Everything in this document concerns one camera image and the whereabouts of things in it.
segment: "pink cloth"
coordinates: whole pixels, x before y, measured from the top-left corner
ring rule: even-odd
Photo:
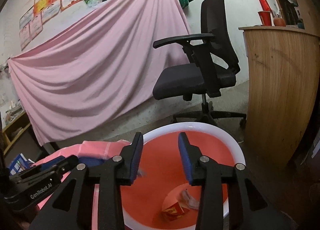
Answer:
[[[38,161],[35,165],[39,165],[48,161],[53,160],[58,156],[68,157],[70,155],[76,155],[78,157],[93,157],[98,159],[108,159],[115,155],[119,155],[122,148],[126,145],[129,145],[130,142],[125,140],[120,140],[118,142],[94,142],[94,141],[84,141],[82,144],[75,144],[70,147],[65,147],[55,153],[47,156],[46,158]],[[67,172],[63,175],[61,181],[64,181],[65,178],[70,173]],[[47,197],[41,201],[38,206],[41,209],[47,200],[51,196]],[[92,230],[98,229],[98,197],[99,197],[99,185],[96,184],[94,187],[93,194],[93,207],[92,207]]]
[[[39,144],[87,132],[146,101],[163,69],[188,62],[180,45],[153,49],[153,42],[188,33],[178,0],[110,0],[8,60]]]

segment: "chair seat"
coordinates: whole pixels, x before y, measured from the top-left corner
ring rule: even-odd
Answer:
[[[236,84],[236,75],[214,64],[220,88],[232,87]],[[166,68],[160,74],[153,88],[153,96],[160,100],[169,97],[177,97],[186,94],[205,94],[206,88],[200,68],[195,63],[172,66]]]

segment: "wooden counter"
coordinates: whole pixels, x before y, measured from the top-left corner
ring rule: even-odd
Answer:
[[[242,27],[249,63],[244,142],[283,168],[307,128],[319,83],[319,38],[290,27]]]

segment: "red cup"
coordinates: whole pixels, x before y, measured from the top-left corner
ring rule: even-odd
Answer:
[[[269,11],[260,11],[258,12],[262,25],[272,26],[271,23],[271,13]]]

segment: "chair backrest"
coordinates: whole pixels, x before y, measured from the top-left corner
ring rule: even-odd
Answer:
[[[235,74],[240,71],[238,57],[231,45],[227,29],[224,0],[204,0],[201,4],[201,33],[213,33],[210,52],[228,64]]]

